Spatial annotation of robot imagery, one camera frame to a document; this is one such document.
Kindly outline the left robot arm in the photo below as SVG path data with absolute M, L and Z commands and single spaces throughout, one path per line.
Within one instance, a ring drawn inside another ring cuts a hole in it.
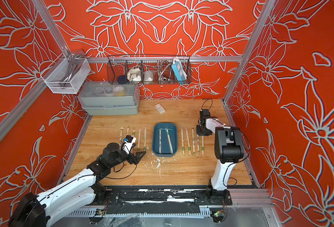
M 109 143 L 98 158 L 69 180 L 39 193 L 26 194 L 11 215 L 9 227 L 51 227 L 73 211 L 93 203 L 105 195 L 100 181 L 111 170 L 127 161 L 137 165 L 146 155 L 145 151 L 132 153 L 134 142 Z

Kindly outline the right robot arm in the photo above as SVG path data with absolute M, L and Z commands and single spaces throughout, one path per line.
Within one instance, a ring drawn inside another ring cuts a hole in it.
M 207 199 L 228 199 L 228 180 L 235 165 L 244 157 L 244 144 L 241 130 L 237 127 L 222 123 L 217 117 L 211 116 L 208 109 L 200 111 L 197 135 L 214 135 L 214 153 L 217 165 L 213 177 L 209 180 L 206 194 Z

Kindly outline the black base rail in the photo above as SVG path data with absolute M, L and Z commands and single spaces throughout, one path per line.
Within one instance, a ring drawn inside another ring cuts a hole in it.
M 105 188 L 86 207 L 106 209 L 106 214 L 197 214 L 201 208 L 222 210 L 232 205 L 230 191 L 215 192 L 206 185 L 108 185 Z

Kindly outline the grey lidded storage container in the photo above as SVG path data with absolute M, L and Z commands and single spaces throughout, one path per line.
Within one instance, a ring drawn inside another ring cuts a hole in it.
M 136 115 L 139 112 L 140 89 L 130 84 L 106 81 L 86 82 L 78 99 L 89 115 Z

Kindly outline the light blue carton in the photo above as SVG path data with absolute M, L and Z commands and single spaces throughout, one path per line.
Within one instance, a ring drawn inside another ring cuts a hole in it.
M 187 79 L 187 74 L 183 68 L 181 61 L 177 57 L 173 58 L 172 70 L 174 72 L 176 80 L 180 84 L 185 84 Z

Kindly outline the blue plastic storage box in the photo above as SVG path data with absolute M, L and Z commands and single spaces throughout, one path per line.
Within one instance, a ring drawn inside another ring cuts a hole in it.
M 177 126 L 158 123 L 153 129 L 152 152 L 161 158 L 171 158 L 178 151 Z

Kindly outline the small white labelled box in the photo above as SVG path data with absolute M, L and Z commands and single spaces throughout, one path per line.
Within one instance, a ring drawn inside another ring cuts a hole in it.
M 166 110 L 162 107 L 161 104 L 156 104 L 156 105 L 155 105 L 155 108 L 158 110 L 158 112 L 159 112 L 160 114 L 163 114 L 163 113 L 166 112 Z

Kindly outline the chopstick pairs bundle in box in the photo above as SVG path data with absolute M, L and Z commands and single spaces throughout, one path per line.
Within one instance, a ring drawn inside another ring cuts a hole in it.
M 158 143 L 159 143 L 159 147 L 158 147 L 159 154 L 173 154 L 174 153 L 173 146 L 172 146 L 172 140 L 171 140 L 168 129 L 159 130 Z

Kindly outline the metal whisk utensil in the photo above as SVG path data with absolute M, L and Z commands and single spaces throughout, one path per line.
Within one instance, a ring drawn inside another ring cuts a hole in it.
M 172 63 L 167 60 L 160 60 L 157 63 L 158 81 L 161 83 L 169 82 L 171 80 L 171 66 Z

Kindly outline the white crumpled bag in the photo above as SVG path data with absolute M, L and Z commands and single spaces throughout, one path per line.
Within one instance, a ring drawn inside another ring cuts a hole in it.
M 141 70 L 139 68 L 132 68 L 127 73 L 127 80 L 130 82 L 141 82 Z

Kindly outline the metal tongs in basket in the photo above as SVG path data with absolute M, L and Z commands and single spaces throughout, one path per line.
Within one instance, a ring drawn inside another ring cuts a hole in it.
M 70 62 L 66 71 L 65 77 L 62 79 L 62 83 L 60 83 L 61 88 L 65 88 L 67 83 L 74 77 L 74 75 L 79 71 L 82 66 L 82 63 L 79 61 L 82 57 L 84 57 L 85 53 L 82 49 L 78 49 L 75 52 L 71 53 L 69 56 Z

